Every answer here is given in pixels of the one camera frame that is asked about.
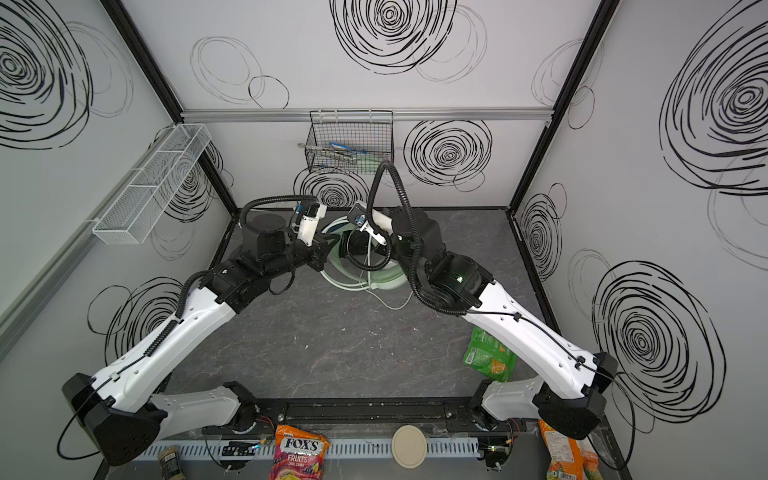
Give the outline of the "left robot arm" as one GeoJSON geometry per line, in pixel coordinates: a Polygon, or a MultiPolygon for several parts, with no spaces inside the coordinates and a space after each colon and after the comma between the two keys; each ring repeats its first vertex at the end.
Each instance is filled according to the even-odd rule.
{"type": "Polygon", "coordinates": [[[62,387],[78,423],[111,466],[124,465],[155,441],[221,427],[247,434],[264,422],[253,394],[236,381],[196,393],[157,389],[203,340],[257,297],[274,294],[274,279],[307,265],[320,272],[331,250],[318,232],[326,207],[311,195],[256,199],[239,218],[242,243],[227,259],[192,274],[166,320],[111,364],[62,387]]]}

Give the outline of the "mint green headphones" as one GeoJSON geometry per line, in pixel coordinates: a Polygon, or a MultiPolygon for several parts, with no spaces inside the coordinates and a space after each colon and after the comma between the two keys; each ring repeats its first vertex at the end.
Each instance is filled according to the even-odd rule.
{"type": "Polygon", "coordinates": [[[394,291],[408,285],[406,274],[396,261],[390,260],[379,271],[364,271],[341,257],[343,244],[344,242],[340,240],[328,256],[325,269],[321,272],[326,282],[345,292],[369,294],[391,311],[401,310],[410,303],[413,298],[412,292],[408,293],[404,302],[399,306],[388,304],[379,295],[380,291],[394,291]]]}

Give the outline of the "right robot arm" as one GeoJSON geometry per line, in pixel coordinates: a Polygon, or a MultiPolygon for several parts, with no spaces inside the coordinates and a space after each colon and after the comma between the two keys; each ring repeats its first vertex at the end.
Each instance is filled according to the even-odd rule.
{"type": "Polygon", "coordinates": [[[534,369],[531,390],[517,381],[513,390],[484,392],[482,409],[496,420],[534,416],[569,438],[588,439],[604,416],[604,392],[620,374],[616,359],[569,342],[477,261],[449,251],[439,224],[411,205],[392,162],[378,164],[364,207],[350,222],[384,244],[384,259],[397,261],[424,306],[487,331],[534,369]]]}

